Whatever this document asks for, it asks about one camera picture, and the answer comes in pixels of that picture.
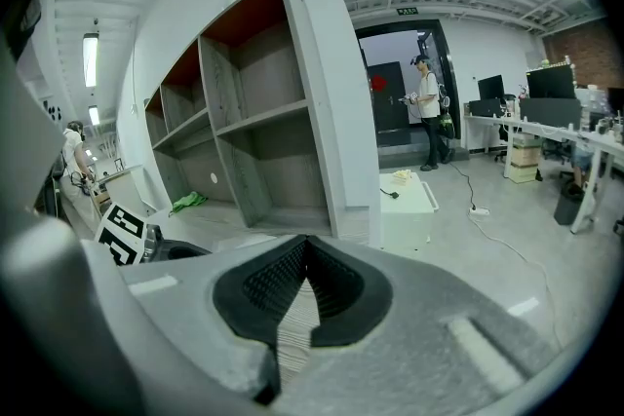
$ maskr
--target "white t-shirt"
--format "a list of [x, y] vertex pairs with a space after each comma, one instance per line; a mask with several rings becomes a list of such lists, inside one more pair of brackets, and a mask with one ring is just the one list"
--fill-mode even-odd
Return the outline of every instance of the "white t-shirt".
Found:
[[76, 163], [74, 151], [76, 146], [82, 144], [82, 137], [80, 136], [80, 133], [75, 132], [72, 129], [65, 129], [63, 135], [65, 136], [65, 143], [62, 145], [62, 157], [65, 159], [67, 167], [62, 174], [71, 175], [75, 171], [80, 173], [80, 168]]
[[426, 77], [420, 79], [420, 96], [434, 95], [433, 99], [424, 102], [418, 102], [418, 109], [422, 118], [434, 118], [440, 115], [440, 91], [438, 89], [438, 80], [436, 75], [430, 71]]

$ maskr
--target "doorway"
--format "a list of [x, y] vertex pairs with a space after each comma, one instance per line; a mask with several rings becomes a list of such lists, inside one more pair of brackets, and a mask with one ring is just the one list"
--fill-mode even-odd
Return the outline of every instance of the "doorway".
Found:
[[410, 65], [418, 55], [431, 59], [433, 72], [450, 97], [448, 113], [455, 126], [455, 138], [461, 137], [457, 89], [449, 47], [439, 21], [382, 24], [360, 28], [356, 35], [369, 73], [377, 147], [411, 146], [412, 151], [428, 148], [418, 108], [399, 101], [405, 95], [419, 92], [421, 75]]

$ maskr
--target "black rubber pad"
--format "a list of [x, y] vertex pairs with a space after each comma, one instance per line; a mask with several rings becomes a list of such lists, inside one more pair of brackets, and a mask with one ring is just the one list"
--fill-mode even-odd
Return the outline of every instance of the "black rubber pad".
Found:
[[223, 274], [214, 306], [237, 335], [275, 349], [277, 326], [306, 278], [321, 319], [312, 347], [358, 342], [392, 303], [392, 286], [377, 269], [316, 237], [298, 236]]

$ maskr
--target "black pants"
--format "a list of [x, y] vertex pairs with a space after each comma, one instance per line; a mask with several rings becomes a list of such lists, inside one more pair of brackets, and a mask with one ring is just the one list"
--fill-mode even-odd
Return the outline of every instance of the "black pants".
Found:
[[422, 125], [425, 126], [425, 131], [429, 135], [429, 160], [427, 160], [427, 165], [433, 167], [438, 165], [438, 152], [440, 152], [440, 157], [444, 158], [449, 153], [449, 149], [438, 135], [438, 128], [440, 127], [439, 116], [423, 118]]

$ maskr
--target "door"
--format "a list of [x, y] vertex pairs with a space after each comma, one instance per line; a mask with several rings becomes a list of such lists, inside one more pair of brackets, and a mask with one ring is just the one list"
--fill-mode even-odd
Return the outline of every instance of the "door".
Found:
[[377, 133], [408, 128], [408, 107], [399, 101], [406, 94], [401, 64], [384, 62], [369, 66], [369, 76]]

